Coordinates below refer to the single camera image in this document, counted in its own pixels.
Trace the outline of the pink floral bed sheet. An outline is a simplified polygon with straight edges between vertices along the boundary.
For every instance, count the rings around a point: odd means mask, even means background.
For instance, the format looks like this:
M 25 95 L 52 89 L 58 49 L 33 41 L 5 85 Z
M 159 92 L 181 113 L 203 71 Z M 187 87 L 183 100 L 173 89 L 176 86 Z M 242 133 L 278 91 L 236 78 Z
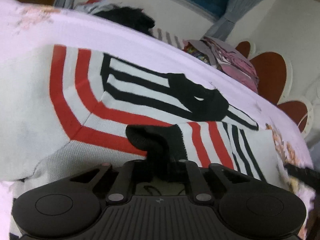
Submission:
M 266 179 L 289 186 L 311 210 L 313 191 L 289 179 L 282 161 L 311 165 L 307 146 L 293 122 L 255 92 L 185 52 L 135 30 L 80 12 L 1 0 L 1 63 L 43 46 L 62 45 L 110 54 L 159 73 L 182 73 L 205 88 L 217 89 L 234 107 L 258 125 Z M 13 196 L 30 187 L 26 179 L 12 180 Z

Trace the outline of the striped knit child sweater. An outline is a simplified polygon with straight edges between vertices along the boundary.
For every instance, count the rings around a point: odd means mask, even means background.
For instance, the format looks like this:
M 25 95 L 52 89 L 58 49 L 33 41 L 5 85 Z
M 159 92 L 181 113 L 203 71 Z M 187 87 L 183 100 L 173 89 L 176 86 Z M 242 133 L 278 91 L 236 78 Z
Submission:
M 145 157 L 130 125 L 163 135 L 174 160 L 264 180 L 258 123 L 215 88 L 110 54 L 62 45 L 1 63 L 1 180 L 30 187 L 102 162 Z

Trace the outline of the grey striped mattress cloth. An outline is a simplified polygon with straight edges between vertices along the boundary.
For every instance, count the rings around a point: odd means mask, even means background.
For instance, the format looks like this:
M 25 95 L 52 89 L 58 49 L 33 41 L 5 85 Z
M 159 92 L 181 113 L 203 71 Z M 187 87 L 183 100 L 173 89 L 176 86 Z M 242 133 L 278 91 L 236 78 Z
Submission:
M 182 50 L 184 48 L 184 40 L 179 38 L 177 35 L 172 34 L 168 31 L 164 31 L 161 28 L 153 28 L 150 30 L 152 36 L 162 42 L 165 42 L 177 49 Z

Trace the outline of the black clothes pile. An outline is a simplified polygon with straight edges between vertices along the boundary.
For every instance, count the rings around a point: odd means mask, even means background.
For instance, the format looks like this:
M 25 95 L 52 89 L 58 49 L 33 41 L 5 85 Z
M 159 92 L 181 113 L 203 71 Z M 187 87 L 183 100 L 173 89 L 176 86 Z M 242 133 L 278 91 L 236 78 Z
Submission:
M 97 12 L 94 16 L 110 20 L 149 36 L 152 36 L 151 29 L 155 26 L 155 21 L 139 8 L 114 8 L 109 11 Z

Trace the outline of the folded pink grey bedding stack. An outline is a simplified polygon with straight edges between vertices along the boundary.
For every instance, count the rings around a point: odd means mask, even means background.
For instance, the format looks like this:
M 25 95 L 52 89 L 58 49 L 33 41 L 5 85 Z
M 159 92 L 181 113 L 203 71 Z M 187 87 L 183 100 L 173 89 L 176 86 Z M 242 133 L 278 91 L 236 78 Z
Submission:
M 217 38 L 186 40 L 184 51 L 258 92 L 259 77 L 253 64 L 231 45 Z

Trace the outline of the red white scalloped headboard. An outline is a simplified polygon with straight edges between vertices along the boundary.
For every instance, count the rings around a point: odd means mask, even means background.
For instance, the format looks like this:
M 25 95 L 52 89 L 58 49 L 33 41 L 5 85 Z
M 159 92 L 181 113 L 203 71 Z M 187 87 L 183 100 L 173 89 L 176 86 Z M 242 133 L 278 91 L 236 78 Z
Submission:
M 313 106 L 304 96 L 289 96 L 293 84 L 289 59 L 274 51 L 257 53 L 250 41 L 240 42 L 236 50 L 253 64 L 259 77 L 258 94 L 290 117 L 306 138 L 313 125 Z

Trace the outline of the right grey curtain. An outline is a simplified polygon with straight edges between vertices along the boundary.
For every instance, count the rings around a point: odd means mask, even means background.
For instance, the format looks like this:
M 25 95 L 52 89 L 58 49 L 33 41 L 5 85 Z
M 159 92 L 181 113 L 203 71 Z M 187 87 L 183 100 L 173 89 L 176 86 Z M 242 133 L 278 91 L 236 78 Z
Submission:
M 205 36 L 226 40 L 235 24 L 262 0 L 229 0 L 225 13 L 207 30 Z

